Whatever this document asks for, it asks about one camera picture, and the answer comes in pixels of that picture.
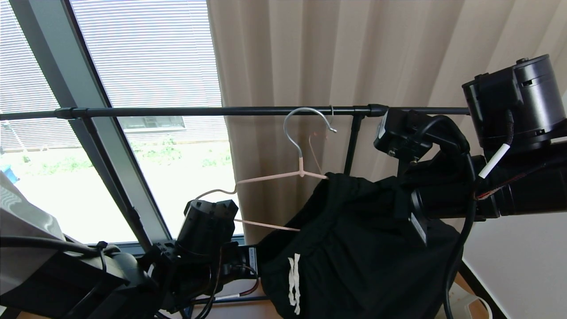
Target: blue object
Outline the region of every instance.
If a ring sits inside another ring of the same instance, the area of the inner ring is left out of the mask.
[[[15,183],[20,180],[16,177],[14,171],[12,171],[12,165],[2,165],[0,166],[0,169],[2,169],[2,172],[6,175],[6,177],[8,177],[10,182]]]

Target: white drawstring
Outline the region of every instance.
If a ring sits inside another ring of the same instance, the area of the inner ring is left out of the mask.
[[[299,254],[294,254],[294,259],[290,257],[287,258],[289,260],[289,304],[295,306],[295,314],[299,314]]]

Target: curtain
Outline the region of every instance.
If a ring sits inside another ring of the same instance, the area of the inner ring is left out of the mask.
[[[461,85],[475,75],[545,53],[561,92],[567,88],[566,0],[209,0],[208,5],[224,107],[466,107]],[[472,153],[479,154],[470,118],[452,118]],[[321,118],[290,121],[307,170],[318,171],[308,146],[311,135],[323,172],[342,172],[351,120],[335,116],[338,133],[326,137]],[[298,168],[282,116],[226,121],[237,181]],[[372,144],[379,121],[362,122],[353,176],[377,181],[396,174],[396,160]],[[283,225],[318,182],[292,177],[239,186],[243,217]],[[268,232],[245,226],[249,243]]]

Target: horizontal rod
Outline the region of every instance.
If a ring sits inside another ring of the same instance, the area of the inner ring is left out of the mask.
[[[0,120],[77,119],[82,117],[120,117],[120,116],[256,116],[287,115],[297,107],[120,107],[120,108],[60,108],[55,111],[35,111],[0,114]],[[313,107],[325,115],[363,115],[383,116],[389,107],[381,104],[366,106]],[[404,111],[413,110],[425,114],[468,115],[463,107],[400,107]],[[300,115],[314,115],[312,112],[298,112]]]

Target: glass pane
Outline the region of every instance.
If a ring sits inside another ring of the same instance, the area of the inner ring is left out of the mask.
[[[71,0],[113,107],[220,107],[205,0]],[[173,236],[187,202],[234,188],[221,116],[119,119]],[[208,201],[233,199],[214,194]],[[235,234],[242,234],[236,223]]]
[[[0,112],[59,107],[8,0],[0,0]],[[61,119],[2,121],[0,169],[34,205],[87,244],[136,241],[77,140]]]

